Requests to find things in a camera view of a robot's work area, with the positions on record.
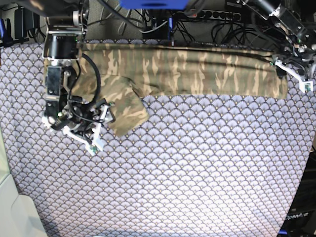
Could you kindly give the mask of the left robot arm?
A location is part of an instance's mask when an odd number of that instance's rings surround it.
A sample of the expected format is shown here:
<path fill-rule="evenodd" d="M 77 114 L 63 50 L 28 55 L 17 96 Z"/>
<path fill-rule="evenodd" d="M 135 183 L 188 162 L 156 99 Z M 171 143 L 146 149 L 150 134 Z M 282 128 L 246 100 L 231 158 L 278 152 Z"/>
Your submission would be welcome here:
<path fill-rule="evenodd" d="M 273 56 L 273 65 L 298 81 L 303 93 L 314 90 L 312 79 L 316 71 L 316 25 L 305 25 L 294 10 L 286 7 L 281 0 L 238 0 L 251 10 L 251 22 L 256 26 L 256 16 L 272 23 L 284 41 L 275 41 L 270 35 L 259 31 L 259 35 L 274 42 L 283 50 Z"/>

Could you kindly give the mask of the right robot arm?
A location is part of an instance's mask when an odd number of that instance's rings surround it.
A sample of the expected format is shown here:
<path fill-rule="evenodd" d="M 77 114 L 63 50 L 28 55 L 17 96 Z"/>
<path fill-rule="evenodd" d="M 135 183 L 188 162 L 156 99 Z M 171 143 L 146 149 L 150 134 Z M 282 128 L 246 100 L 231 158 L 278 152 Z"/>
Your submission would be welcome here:
<path fill-rule="evenodd" d="M 48 61 L 44 82 L 46 86 L 46 107 L 42 122 L 54 131 L 84 144 L 94 155 L 102 151 L 100 139 L 103 124 L 115 120 L 105 99 L 99 99 L 101 75 L 96 64 L 81 53 L 87 31 L 89 2 L 87 0 L 23 0 L 21 5 L 45 17 L 46 38 L 42 56 Z M 72 91 L 81 75 L 73 64 L 85 59 L 95 72 L 96 89 L 93 98 L 85 103 Z"/>

